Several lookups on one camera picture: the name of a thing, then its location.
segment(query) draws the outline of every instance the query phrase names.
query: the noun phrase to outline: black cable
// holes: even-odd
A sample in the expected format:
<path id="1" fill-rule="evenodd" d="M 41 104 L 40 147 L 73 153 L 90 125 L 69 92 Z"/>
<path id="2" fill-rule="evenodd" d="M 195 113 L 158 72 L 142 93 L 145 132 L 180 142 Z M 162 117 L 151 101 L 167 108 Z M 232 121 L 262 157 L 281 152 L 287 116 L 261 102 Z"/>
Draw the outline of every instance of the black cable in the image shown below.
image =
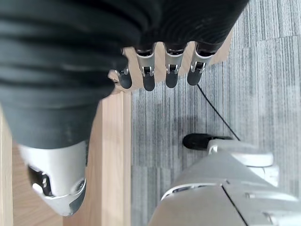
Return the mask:
<path id="1" fill-rule="evenodd" d="M 217 113 L 217 115 L 220 117 L 220 119 L 223 121 L 223 123 L 228 127 L 228 129 L 231 131 L 231 133 L 236 137 L 238 141 L 240 141 L 239 137 L 236 135 L 236 133 L 231 129 L 230 125 L 224 120 L 224 118 L 221 116 L 221 114 L 217 111 L 217 109 L 213 106 L 213 104 L 210 102 L 210 100 L 207 98 L 206 94 L 203 92 L 202 88 L 198 85 L 199 91 L 201 91 L 203 97 L 208 102 L 208 104 L 212 107 L 212 109 Z"/>

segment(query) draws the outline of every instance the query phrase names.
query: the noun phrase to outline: gray carpet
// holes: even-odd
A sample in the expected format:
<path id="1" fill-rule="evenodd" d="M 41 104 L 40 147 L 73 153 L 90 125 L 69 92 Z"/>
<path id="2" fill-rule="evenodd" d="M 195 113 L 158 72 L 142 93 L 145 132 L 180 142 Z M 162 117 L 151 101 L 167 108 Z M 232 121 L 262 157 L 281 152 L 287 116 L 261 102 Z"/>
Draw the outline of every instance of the gray carpet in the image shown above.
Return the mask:
<path id="1" fill-rule="evenodd" d="M 228 61 L 208 67 L 200 86 L 243 141 L 274 152 L 280 186 L 300 197 L 301 1 L 251 0 Z M 204 154 L 182 138 L 231 134 L 186 78 L 137 90 L 132 103 L 132 226 L 146 226 L 175 177 Z"/>

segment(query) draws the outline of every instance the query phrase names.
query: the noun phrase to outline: light wood plank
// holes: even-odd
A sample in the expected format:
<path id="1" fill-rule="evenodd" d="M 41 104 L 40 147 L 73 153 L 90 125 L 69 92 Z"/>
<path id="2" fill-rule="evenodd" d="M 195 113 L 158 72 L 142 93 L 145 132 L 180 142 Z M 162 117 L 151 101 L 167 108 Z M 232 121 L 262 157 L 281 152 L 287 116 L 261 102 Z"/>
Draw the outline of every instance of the light wood plank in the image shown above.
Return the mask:
<path id="1" fill-rule="evenodd" d="M 12 138 L 0 109 L 0 226 L 13 226 Z"/>
<path id="2" fill-rule="evenodd" d="M 104 99 L 90 138 L 87 192 L 80 210 L 64 226 L 130 226 L 131 96 Z"/>

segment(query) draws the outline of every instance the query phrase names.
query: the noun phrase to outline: robotic hand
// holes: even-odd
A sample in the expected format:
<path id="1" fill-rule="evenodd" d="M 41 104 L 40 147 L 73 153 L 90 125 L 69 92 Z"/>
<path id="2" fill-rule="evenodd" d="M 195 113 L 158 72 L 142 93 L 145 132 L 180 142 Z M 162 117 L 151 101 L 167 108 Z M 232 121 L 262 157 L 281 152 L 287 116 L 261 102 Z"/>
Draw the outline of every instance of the robotic hand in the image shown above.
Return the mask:
<path id="1" fill-rule="evenodd" d="M 188 83 L 200 76 L 248 0 L 1 0 L 0 101 L 34 191 L 68 216 L 85 196 L 87 144 L 107 75 L 132 84 L 121 49 L 136 49 L 154 89 L 154 46 L 164 42 L 166 84 L 177 83 L 189 41 Z"/>

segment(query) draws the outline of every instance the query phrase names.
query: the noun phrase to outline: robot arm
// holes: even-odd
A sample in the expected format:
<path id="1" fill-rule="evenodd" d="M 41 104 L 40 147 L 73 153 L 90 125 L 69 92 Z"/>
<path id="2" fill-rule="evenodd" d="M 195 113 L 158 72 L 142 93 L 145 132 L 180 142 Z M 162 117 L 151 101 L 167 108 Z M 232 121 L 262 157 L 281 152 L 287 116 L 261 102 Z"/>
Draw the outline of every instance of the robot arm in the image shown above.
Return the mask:
<path id="1" fill-rule="evenodd" d="M 149 226 L 298 226 L 301 202 L 273 186 L 278 175 L 271 153 L 211 140 L 208 156 L 179 176 Z"/>

